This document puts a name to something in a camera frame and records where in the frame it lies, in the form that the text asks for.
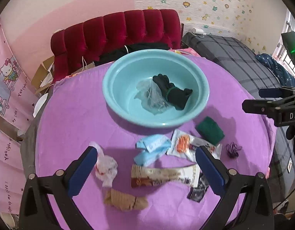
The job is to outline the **small black packet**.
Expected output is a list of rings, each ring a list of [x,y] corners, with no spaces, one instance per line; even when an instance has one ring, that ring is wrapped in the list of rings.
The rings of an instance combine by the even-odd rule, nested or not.
[[[201,202],[208,188],[209,182],[207,181],[205,175],[203,173],[200,173],[198,185],[197,187],[192,187],[190,189],[190,192],[187,195],[187,199],[195,202]]]

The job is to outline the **green cloth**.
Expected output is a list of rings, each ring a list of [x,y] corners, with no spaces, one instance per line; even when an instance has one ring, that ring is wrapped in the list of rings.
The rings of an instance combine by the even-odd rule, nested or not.
[[[203,139],[214,146],[217,146],[225,137],[223,130],[209,116],[206,116],[198,125],[196,125],[195,129]]]

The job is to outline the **beige stocking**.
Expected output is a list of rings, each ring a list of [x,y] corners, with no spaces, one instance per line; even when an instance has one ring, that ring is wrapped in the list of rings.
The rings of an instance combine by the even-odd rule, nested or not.
[[[148,200],[146,197],[136,197],[111,188],[105,193],[104,204],[120,211],[144,210],[148,207]]]

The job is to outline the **black knit glove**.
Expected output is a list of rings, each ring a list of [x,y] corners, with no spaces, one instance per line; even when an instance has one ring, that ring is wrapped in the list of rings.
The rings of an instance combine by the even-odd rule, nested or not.
[[[186,103],[193,93],[192,89],[185,88],[184,90],[171,83],[168,76],[158,74],[153,76],[153,81],[161,90],[161,94],[164,99],[177,110],[184,110]]]

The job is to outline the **white red plastic bag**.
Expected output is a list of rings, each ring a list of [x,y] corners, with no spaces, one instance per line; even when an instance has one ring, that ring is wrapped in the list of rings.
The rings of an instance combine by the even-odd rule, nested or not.
[[[118,173],[117,161],[113,157],[105,155],[102,147],[96,142],[91,141],[89,146],[97,150],[97,162],[95,164],[96,177],[102,181],[103,187],[112,187],[113,181]]]

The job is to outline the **white orange snack packet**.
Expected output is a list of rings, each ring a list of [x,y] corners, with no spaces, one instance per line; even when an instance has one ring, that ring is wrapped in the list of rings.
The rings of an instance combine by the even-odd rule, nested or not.
[[[171,147],[166,154],[187,159],[194,163],[196,162],[196,149],[200,146],[206,147],[215,159],[220,159],[222,144],[213,145],[202,138],[192,136],[179,129],[174,130],[171,138]]]

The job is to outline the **clear zip bag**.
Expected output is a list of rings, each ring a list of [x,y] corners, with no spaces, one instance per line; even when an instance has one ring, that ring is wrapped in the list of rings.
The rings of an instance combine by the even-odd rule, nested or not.
[[[138,82],[136,88],[138,92],[135,98],[140,99],[143,109],[153,115],[164,113],[172,108],[172,105],[165,100],[160,88],[151,78]]]

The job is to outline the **blue face mask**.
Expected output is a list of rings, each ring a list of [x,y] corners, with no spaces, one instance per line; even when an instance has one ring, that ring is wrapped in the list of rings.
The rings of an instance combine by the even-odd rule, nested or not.
[[[165,135],[145,136],[136,143],[141,152],[134,157],[134,163],[147,167],[166,154],[171,148],[171,140]]]

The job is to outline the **brown white snack packet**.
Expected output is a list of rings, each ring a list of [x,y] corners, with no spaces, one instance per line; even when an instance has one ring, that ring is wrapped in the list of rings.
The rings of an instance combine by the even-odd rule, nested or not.
[[[179,168],[148,168],[133,165],[131,168],[131,187],[159,186],[167,182],[179,182],[196,187],[201,169],[199,165]]]

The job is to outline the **dark blue dotted cloth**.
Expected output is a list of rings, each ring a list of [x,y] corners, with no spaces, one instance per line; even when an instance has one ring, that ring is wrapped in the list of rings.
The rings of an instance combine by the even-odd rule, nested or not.
[[[272,56],[262,53],[257,54],[255,58],[273,72],[282,86],[295,87],[295,78]]]

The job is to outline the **white cylindrical bottle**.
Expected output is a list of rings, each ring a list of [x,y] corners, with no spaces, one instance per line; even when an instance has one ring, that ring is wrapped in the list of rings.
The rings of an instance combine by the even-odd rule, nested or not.
[[[191,32],[197,35],[203,35],[205,33],[203,29],[198,29],[198,28],[192,28]]]

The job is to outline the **light blue plastic basin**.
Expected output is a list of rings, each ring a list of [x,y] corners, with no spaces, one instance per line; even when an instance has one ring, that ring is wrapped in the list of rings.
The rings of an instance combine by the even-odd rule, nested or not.
[[[154,75],[165,74],[180,89],[191,89],[184,110],[170,107],[154,115],[141,105],[137,85]],[[197,117],[207,105],[209,84],[203,71],[189,57],[167,50],[147,49],[115,61],[105,73],[102,91],[118,116],[148,128],[173,128]]]

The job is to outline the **white plate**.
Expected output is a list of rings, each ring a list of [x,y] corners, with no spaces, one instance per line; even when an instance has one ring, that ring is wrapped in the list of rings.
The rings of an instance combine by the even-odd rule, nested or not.
[[[40,111],[40,109],[42,108],[42,106],[44,105],[44,103],[46,102],[47,98],[48,98],[48,93],[42,95],[38,99],[36,105],[34,106],[34,112],[33,112],[33,117],[34,118],[37,116],[38,112]]]

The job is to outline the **pink hello kitty curtain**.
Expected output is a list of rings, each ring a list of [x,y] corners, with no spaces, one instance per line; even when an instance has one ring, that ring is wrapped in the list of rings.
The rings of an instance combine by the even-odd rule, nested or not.
[[[26,132],[37,100],[0,22],[0,118]],[[20,144],[0,130],[0,213],[19,214],[25,181]]]

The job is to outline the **brown cardboard box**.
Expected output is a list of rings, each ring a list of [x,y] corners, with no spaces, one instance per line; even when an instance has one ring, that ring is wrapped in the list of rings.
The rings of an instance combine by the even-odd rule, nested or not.
[[[36,89],[35,94],[44,94],[53,82],[54,75],[54,56],[43,61],[33,79],[31,81],[32,86]]]

